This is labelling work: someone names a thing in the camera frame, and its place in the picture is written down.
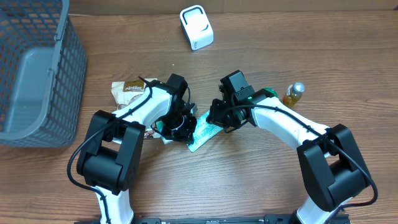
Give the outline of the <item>teal tissue pack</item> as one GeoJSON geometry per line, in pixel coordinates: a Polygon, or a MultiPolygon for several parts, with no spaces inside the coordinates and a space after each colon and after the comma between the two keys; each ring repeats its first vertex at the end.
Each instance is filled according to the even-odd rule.
{"type": "Polygon", "coordinates": [[[187,145],[190,152],[195,152],[213,136],[217,135],[220,131],[223,130],[222,127],[219,127],[215,124],[210,124],[206,121],[209,113],[210,112],[207,111],[205,114],[197,119],[195,132],[193,133],[193,144],[187,145]]]}

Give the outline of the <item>green lid seasoning jar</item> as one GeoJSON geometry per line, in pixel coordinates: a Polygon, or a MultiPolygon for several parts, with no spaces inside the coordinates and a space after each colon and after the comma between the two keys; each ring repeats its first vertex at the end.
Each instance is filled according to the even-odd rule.
{"type": "Polygon", "coordinates": [[[271,98],[271,97],[278,97],[278,95],[277,95],[277,93],[276,93],[276,91],[274,90],[274,89],[272,89],[272,88],[263,88],[263,90],[264,90],[264,94],[267,96],[267,97],[269,97],[269,98],[271,98]]]}

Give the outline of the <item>brown white snack bag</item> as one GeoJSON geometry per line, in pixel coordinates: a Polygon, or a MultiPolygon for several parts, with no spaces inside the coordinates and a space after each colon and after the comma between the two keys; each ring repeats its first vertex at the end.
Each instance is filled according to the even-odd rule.
{"type": "Polygon", "coordinates": [[[112,82],[111,93],[116,102],[117,110],[129,106],[138,99],[144,92],[146,84],[137,79],[134,81],[112,82]]]}

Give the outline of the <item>yellow dish soap bottle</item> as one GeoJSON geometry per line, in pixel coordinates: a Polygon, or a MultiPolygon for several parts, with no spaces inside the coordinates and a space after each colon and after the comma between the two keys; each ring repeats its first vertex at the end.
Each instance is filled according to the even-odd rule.
{"type": "Polygon", "coordinates": [[[282,98],[282,103],[288,108],[293,108],[293,106],[301,99],[304,91],[305,85],[302,82],[291,84],[282,98]]]}

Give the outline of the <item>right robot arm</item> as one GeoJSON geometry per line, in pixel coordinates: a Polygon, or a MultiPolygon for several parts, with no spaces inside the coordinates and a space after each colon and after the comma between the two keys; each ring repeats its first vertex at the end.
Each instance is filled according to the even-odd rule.
{"type": "Polygon", "coordinates": [[[207,122],[232,132],[247,123],[269,131],[296,150],[308,199],[288,215],[265,215],[264,223],[350,223],[342,213],[350,200],[375,183],[352,132],[330,128],[283,105],[267,88],[255,91],[240,70],[220,80],[207,122]]]}

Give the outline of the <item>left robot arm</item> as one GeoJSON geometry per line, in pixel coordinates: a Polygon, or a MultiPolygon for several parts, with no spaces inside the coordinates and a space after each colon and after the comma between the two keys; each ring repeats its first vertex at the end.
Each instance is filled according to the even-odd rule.
{"type": "Polygon", "coordinates": [[[108,113],[97,111],[84,142],[71,155],[67,175],[76,186],[96,194],[98,223],[132,223],[129,188],[139,168],[146,129],[162,122],[159,133],[167,140],[192,144],[197,119],[184,77],[171,74],[166,82],[146,82],[143,94],[131,105],[108,113]]]}

